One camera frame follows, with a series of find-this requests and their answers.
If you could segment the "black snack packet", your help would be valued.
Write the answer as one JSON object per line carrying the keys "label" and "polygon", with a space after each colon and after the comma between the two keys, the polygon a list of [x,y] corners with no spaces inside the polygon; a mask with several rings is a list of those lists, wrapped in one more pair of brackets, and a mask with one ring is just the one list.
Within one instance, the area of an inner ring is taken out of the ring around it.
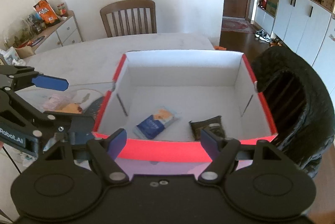
{"label": "black snack packet", "polygon": [[194,136],[195,141],[200,140],[201,130],[208,128],[214,135],[218,137],[225,138],[225,130],[222,125],[222,117],[215,116],[213,118],[199,121],[199,122],[189,122],[192,134]]}

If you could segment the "capybara plush toy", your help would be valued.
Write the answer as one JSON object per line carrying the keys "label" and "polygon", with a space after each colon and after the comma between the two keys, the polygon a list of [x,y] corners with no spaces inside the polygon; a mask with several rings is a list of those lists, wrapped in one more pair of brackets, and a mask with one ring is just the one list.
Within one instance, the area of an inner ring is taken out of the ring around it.
{"label": "capybara plush toy", "polygon": [[70,103],[63,108],[56,110],[56,112],[62,112],[67,114],[82,114],[82,108],[77,103]]}

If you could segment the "blue cracker packet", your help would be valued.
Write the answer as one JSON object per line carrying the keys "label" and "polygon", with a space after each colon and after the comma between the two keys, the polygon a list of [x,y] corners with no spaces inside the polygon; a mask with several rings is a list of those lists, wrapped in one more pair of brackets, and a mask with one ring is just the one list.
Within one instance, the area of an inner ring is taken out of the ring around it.
{"label": "blue cracker packet", "polygon": [[153,140],[179,119],[180,116],[171,108],[159,107],[153,114],[137,124],[133,133],[139,138]]}

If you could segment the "pink wrapped bread packet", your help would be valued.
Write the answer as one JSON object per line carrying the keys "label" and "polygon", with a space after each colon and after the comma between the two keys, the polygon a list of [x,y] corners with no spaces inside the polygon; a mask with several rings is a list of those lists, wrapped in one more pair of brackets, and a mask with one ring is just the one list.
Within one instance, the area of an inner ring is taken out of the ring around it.
{"label": "pink wrapped bread packet", "polygon": [[43,104],[46,111],[57,111],[66,107],[72,102],[73,94],[52,94]]}

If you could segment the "small cardboard box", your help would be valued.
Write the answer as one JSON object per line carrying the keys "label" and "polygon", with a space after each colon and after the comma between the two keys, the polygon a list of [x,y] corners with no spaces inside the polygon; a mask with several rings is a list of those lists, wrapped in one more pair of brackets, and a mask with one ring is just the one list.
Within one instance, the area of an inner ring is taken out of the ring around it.
{"label": "small cardboard box", "polygon": [[24,46],[24,47],[21,47],[21,48],[14,48],[14,49],[15,49],[15,51],[17,52],[18,56],[21,59],[26,59],[30,56],[35,55],[34,50],[30,46]]}

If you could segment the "white blue tissue pack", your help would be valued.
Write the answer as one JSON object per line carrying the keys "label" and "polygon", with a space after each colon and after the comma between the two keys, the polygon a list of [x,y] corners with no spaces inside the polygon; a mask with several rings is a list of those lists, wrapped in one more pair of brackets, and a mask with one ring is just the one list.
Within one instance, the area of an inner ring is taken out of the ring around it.
{"label": "white blue tissue pack", "polygon": [[21,59],[16,52],[15,48],[10,47],[8,50],[1,49],[1,55],[5,59],[8,65],[15,65],[15,66],[26,66],[26,62]]}

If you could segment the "white sideboard cabinet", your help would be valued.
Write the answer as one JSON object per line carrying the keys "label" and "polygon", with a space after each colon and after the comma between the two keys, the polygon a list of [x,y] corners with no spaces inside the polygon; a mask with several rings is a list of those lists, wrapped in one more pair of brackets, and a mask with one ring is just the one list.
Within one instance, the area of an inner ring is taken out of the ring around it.
{"label": "white sideboard cabinet", "polygon": [[72,10],[68,11],[68,16],[60,23],[45,29],[39,35],[36,35],[33,40],[37,40],[40,37],[44,38],[38,44],[32,46],[34,54],[83,42]]}

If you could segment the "red cardboard shoe box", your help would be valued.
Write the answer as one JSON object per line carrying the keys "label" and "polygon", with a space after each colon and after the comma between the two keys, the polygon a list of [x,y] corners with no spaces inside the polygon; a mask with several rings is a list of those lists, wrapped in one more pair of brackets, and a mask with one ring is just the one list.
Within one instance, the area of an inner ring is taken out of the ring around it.
{"label": "red cardboard shoe box", "polygon": [[[243,144],[271,141],[277,129],[244,54],[216,50],[151,50],[123,54],[98,112],[98,137],[125,129],[124,159],[205,163],[210,157],[192,134],[190,122],[220,116],[227,137]],[[177,120],[157,137],[135,127],[161,108]]]}

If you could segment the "orange snack bag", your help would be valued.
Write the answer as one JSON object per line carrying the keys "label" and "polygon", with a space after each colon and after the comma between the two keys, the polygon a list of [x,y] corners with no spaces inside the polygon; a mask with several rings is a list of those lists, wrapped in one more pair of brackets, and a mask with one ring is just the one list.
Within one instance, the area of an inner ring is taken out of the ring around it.
{"label": "orange snack bag", "polygon": [[46,0],[40,0],[33,7],[47,25],[58,23],[58,16]]}

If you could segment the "brown wooden chair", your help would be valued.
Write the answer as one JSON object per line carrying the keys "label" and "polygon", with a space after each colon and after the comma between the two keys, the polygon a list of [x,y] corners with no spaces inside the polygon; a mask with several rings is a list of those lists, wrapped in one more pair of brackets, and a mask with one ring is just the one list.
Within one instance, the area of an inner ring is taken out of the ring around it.
{"label": "brown wooden chair", "polygon": [[100,17],[109,38],[157,32],[156,4],[152,0],[117,1],[104,6]]}

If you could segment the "white wall cabinet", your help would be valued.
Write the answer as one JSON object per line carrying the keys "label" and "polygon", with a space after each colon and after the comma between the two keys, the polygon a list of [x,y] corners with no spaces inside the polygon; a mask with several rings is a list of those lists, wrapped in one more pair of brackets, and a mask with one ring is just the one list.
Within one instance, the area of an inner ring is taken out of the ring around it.
{"label": "white wall cabinet", "polygon": [[254,22],[280,39],[334,90],[334,0],[266,0]]}

